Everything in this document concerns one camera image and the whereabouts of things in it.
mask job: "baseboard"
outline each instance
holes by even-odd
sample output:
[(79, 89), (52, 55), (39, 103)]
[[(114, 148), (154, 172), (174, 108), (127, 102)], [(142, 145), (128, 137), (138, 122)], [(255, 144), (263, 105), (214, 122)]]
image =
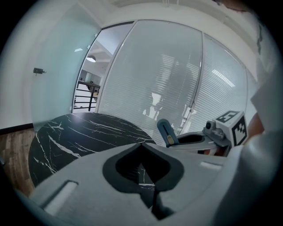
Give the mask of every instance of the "baseboard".
[(13, 126), (9, 128), (4, 128), (4, 129), (0, 129), (0, 135), (11, 133), (11, 132), (17, 132), (17, 131), (21, 131), (24, 129), (31, 129), (33, 127), (34, 125), (32, 123), (29, 123), (29, 124), (17, 125), (17, 126)]

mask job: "black marble table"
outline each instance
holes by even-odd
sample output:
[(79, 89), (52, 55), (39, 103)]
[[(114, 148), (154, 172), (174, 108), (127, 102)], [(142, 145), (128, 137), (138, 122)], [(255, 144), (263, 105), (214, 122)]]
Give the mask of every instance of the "black marble table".
[[(77, 158), (141, 142), (155, 143), (139, 127), (120, 118), (98, 113), (60, 116), (46, 123), (31, 143), (31, 179), (37, 186)], [(142, 165), (138, 173), (140, 186), (153, 191), (154, 185)]]

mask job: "black railing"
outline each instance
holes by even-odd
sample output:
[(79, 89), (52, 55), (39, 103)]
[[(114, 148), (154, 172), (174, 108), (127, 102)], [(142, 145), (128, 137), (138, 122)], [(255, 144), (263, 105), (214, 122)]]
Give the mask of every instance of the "black railing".
[[(78, 89), (78, 86), (79, 84), (83, 84), (83, 85), (86, 85), (88, 87), (89, 90), (81, 90), (81, 89)], [(75, 95), (75, 98), (76, 97), (87, 97), (89, 98), (89, 101), (88, 102), (77, 102), (75, 100), (74, 102), (74, 105), (76, 105), (76, 103), (89, 103), (89, 106), (88, 107), (80, 107), (80, 108), (77, 108), (77, 107), (74, 107), (74, 109), (84, 109), (84, 108), (88, 108), (88, 111), (90, 111), (91, 108), (95, 108), (95, 107), (92, 107), (92, 104), (96, 103), (97, 102), (97, 97), (94, 97), (93, 94), (94, 93), (99, 93), (99, 89), (100, 89), (100, 86), (99, 85), (95, 85), (95, 84), (92, 84), (92, 83), (86, 83), (86, 82), (83, 82), (83, 81), (78, 81), (78, 85), (77, 85), (77, 89), (76, 90), (79, 90), (79, 91), (83, 91), (83, 92), (90, 92), (91, 95), (90, 97), (89, 96), (76, 96)]]

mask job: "ceiling light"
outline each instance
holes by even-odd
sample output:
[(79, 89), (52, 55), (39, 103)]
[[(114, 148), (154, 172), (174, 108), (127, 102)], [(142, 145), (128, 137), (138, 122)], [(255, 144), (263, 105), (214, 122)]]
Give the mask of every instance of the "ceiling light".
[(79, 48), (79, 49), (75, 49), (75, 52), (78, 52), (78, 51), (82, 51), (83, 49)]
[(96, 62), (96, 58), (94, 56), (88, 56), (87, 60), (89, 60), (90, 62)]
[(235, 87), (235, 85), (233, 83), (231, 83), (223, 74), (219, 73), (216, 70), (212, 71), (214, 74), (216, 74), (218, 77), (220, 77), (221, 79), (223, 79), (229, 86), (231, 87)]

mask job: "wooden floor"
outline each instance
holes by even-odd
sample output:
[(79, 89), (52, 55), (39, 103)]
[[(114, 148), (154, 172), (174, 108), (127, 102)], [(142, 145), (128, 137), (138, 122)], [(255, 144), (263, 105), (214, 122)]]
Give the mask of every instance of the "wooden floor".
[(34, 136), (33, 129), (0, 136), (0, 156), (5, 160), (4, 171), (14, 188), (26, 196), (34, 189), (28, 169), (28, 152)]

